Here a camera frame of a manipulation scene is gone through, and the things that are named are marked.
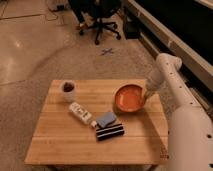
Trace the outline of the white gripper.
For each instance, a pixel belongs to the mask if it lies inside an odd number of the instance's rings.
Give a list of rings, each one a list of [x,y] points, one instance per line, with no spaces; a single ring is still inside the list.
[[[154,91],[157,91],[163,82],[164,77],[162,73],[157,68],[153,69],[147,78],[146,82],[147,90],[145,91],[144,99],[147,100],[151,96],[153,96]]]

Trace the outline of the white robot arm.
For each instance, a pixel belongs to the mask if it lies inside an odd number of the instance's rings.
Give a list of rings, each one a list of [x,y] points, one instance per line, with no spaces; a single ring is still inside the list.
[[[213,121],[179,75],[182,60],[161,53],[155,63],[145,99],[166,81],[177,105],[168,126],[168,171],[213,171]]]

